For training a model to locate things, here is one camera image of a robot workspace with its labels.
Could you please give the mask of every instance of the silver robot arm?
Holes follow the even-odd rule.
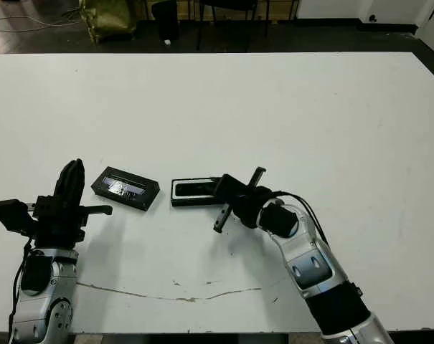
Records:
[[[287,238],[266,231],[278,245],[291,279],[319,323],[324,342],[393,343],[377,316],[367,311],[360,300],[360,289],[349,282],[329,246],[316,236],[311,217],[296,206],[281,204],[279,199],[269,201],[263,209],[271,203],[277,203],[298,218]],[[258,226],[263,229],[260,217]]]
[[[10,344],[66,343],[77,257],[70,249],[33,249],[29,253],[19,283]]]
[[[85,169],[77,159],[63,168],[52,196],[38,196],[33,204],[0,201],[0,222],[6,230],[29,237],[14,278],[10,344],[66,343],[77,280],[78,253],[73,248],[85,237],[81,227],[89,215],[113,211],[111,206],[81,206],[84,185]]]
[[[248,185],[223,175],[214,196],[225,202],[215,222],[221,233],[231,211],[249,228],[261,228],[278,245],[292,281],[321,328],[327,344],[392,344],[374,313],[363,303],[361,290],[351,283],[331,253],[319,221],[301,197],[256,186],[264,168],[257,168]],[[292,196],[306,212],[285,205]],[[323,239],[316,235],[316,229]]]

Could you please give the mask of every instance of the chair leg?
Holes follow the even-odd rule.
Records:
[[[199,50],[199,48],[201,47],[202,25],[204,24],[204,8],[205,5],[202,2],[199,2],[199,31],[197,34],[196,50]]]
[[[266,0],[265,38],[268,36],[270,0]]]
[[[150,20],[150,13],[148,12],[148,0],[143,0],[143,4],[145,5],[146,20]]]
[[[215,14],[215,7],[212,6],[212,16],[214,17],[214,24],[217,23],[217,15]]]
[[[252,9],[252,20],[250,21],[250,24],[252,27],[250,28],[250,30],[247,34],[247,41],[246,41],[247,43],[245,44],[245,52],[248,52],[248,47],[250,45],[250,36],[252,34],[252,30],[255,27],[254,23],[255,23],[255,15],[257,14],[257,5],[258,5],[258,1],[255,2],[255,5]]]
[[[288,20],[291,20],[291,12],[293,11],[293,5],[294,4],[295,4],[295,0],[291,0],[290,12],[288,12]]]

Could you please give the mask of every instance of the black base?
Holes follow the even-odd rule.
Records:
[[[410,32],[414,34],[418,29],[414,24],[379,24],[363,23],[358,18],[320,18],[320,19],[301,19],[295,18],[293,23],[298,27],[345,27],[352,26],[362,31],[371,32]]]

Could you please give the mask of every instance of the bag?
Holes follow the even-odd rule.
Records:
[[[80,13],[95,43],[114,34],[132,34],[136,30],[133,0],[80,0]]]

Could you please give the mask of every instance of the floor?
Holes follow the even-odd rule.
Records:
[[[1,16],[33,16],[55,22],[61,14],[77,8],[78,0],[0,0]],[[0,22],[0,29],[23,29],[33,23],[23,19]],[[249,26],[244,22],[205,23],[200,52],[244,52],[250,35],[249,52],[413,52],[434,74],[434,52],[412,34],[370,32],[355,26],[299,26],[293,21],[270,24],[264,37],[264,22]],[[90,41],[85,25],[52,27],[35,32],[0,32],[0,54],[143,52],[192,53],[196,51],[198,23],[182,21],[180,38],[166,47],[159,39],[154,21],[140,21],[136,33],[109,39],[101,44]]]

